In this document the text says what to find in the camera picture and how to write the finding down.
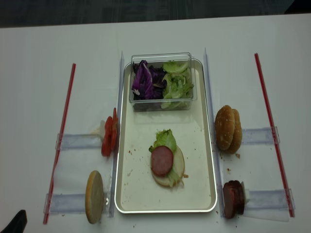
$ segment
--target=food item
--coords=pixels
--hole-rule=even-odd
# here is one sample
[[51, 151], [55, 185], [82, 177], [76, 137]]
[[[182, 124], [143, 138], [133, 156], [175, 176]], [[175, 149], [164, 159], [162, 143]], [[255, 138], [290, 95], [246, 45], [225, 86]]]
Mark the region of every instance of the food item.
[[149, 147], [149, 151], [152, 152], [156, 147], [166, 146], [174, 153], [176, 150], [176, 140], [171, 130], [163, 130], [156, 133], [156, 141], [153, 146]]
[[233, 218], [237, 210], [237, 193], [229, 183], [225, 183], [223, 187], [224, 202], [225, 202], [225, 217]]
[[[147, 61], [133, 64], [135, 78], [132, 85], [134, 100], [157, 100], [190, 98], [193, 84], [190, 79], [188, 63], [179, 65], [177, 62], [165, 62], [163, 67], [148, 68]], [[182, 101], [162, 103], [161, 108], [173, 109], [188, 104]]]
[[232, 109], [234, 114], [235, 128], [233, 133], [233, 139], [229, 148], [225, 151], [228, 154], [235, 154], [240, 148], [242, 142], [242, 127], [240, 122], [240, 115], [238, 110]]
[[117, 110], [113, 110], [113, 118], [109, 116], [105, 123], [105, 135], [102, 144], [102, 156], [110, 156], [111, 151], [114, 149], [117, 139]]
[[100, 220], [103, 211], [104, 189], [102, 176], [98, 171], [92, 171], [86, 185], [86, 217], [89, 223]]
[[215, 131], [218, 148], [228, 154], [236, 153], [242, 142], [242, 127], [238, 110], [231, 109], [229, 105], [222, 107], [216, 115]]
[[234, 113], [229, 105], [225, 105], [218, 111], [215, 119], [216, 143], [220, 150], [230, 147], [234, 129]]
[[166, 176], [173, 167], [173, 158], [173, 153], [168, 147], [156, 147], [151, 153], [151, 171], [156, 176]]
[[147, 67], [148, 63], [142, 60], [139, 65], [133, 64], [135, 78], [132, 85], [135, 100], [162, 99], [162, 91], [166, 86], [163, 81], [165, 71], [154, 67]]
[[113, 118], [112, 118], [112, 133], [111, 133], [111, 148], [112, 149], [115, 147], [115, 144], [116, 144], [117, 124], [118, 124], [117, 110], [116, 110], [116, 108], [114, 108], [113, 109]]
[[181, 182], [184, 185], [184, 182], [182, 180], [184, 172], [185, 172], [184, 155], [181, 152], [181, 149], [177, 146], [176, 151], [174, 153], [173, 167], [167, 174], [167, 176], [159, 177], [152, 172], [152, 177], [159, 185], [163, 187], [173, 187], [179, 184], [179, 182]]
[[185, 160], [181, 149], [176, 145], [171, 130], [158, 132], [156, 141], [153, 146], [149, 147], [149, 151], [152, 153], [152, 176], [158, 184], [165, 187], [173, 187], [179, 182], [184, 184], [182, 178], [185, 171]]
[[[190, 91], [194, 87], [190, 82], [190, 71], [186, 70], [183, 73], [167, 73], [164, 76], [164, 80], [167, 81], [166, 88], [163, 91], [164, 99], [179, 99], [190, 98]], [[184, 104], [183, 101], [177, 102], [165, 102], [161, 104], [161, 108], [175, 108], [180, 104]]]
[[170, 61], [163, 64], [163, 69], [168, 73], [182, 73], [188, 68], [188, 63], [178, 65], [177, 62]]
[[243, 186], [239, 181], [229, 181], [223, 187], [225, 217], [233, 218], [235, 213], [244, 213], [245, 198]]

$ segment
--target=meat patty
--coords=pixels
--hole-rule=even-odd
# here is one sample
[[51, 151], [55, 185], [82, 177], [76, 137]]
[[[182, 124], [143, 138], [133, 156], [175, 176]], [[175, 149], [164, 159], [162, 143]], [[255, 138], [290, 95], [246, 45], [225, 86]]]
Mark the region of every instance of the meat patty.
[[233, 218], [237, 212], [243, 215], [245, 198], [244, 191], [239, 181], [229, 181], [223, 187], [224, 202], [225, 202], [225, 217]]
[[225, 202], [225, 217], [233, 218], [237, 211], [239, 192], [229, 183], [225, 183], [223, 194]]
[[151, 153], [151, 171], [159, 177], [167, 175], [173, 167], [174, 156], [166, 146], [156, 147]]

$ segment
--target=purple cabbage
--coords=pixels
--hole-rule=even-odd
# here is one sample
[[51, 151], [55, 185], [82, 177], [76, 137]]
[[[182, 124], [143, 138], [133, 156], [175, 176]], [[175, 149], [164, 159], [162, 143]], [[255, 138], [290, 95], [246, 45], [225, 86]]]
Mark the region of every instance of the purple cabbage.
[[132, 85], [135, 100], [163, 99], [163, 90], [167, 82], [163, 80], [166, 72], [163, 68], [147, 67], [148, 63], [142, 60], [140, 64], [133, 64], [135, 79]]

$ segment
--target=gray carpet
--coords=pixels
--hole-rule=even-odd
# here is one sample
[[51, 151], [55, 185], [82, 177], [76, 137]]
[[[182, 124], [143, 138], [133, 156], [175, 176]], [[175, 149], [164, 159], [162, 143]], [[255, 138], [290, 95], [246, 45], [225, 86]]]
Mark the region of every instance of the gray carpet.
[[294, 0], [0, 0], [0, 27], [283, 14]]

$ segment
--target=green lettuce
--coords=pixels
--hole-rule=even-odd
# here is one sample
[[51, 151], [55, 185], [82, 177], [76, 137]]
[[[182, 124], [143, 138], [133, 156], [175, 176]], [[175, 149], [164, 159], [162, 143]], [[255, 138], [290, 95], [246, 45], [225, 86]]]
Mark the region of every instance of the green lettuce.
[[[194, 87], [190, 82], [190, 71], [186, 69], [181, 74], [170, 74], [167, 73], [163, 80], [166, 80], [167, 85], [163, 91], [163, 99], [180, 99], [180, 98], [190, 98], [190, 91]], [[181, 104], [181, 101], [176, 102], [164, 102], [161, 104], [162, 109], [175, 108]]]
[[166, 146], [170, 148], [170, 150], [173, 152], [173, 154], [176, 151], [176, 140], [173, 136], [173, 133], [171, 130], [163, 130], [156, 133], [156, 141], [154, 142], [153, 146], [149, 147], [149, 151], [152, 152], [156, 147], [159, 146]]
[[163, 64], [163, 69], [168, 73], [182, 73], [188, 68], [188, 63], [179, 65], [177, 62], [170, 61]]
[[169, 178], [170, 180], [170, 187], [173, 187], [174, 186], [174, 183], [178, 184], [179, 182], [181, 182], [183, 185], [184, 182], [183, 180], [179, 177], [179, 175], [175, 172], [174, 170], [174, 165], [172, 167], [172, 169], [170, 170], [170, 172], [167, 174], [167, 177]]

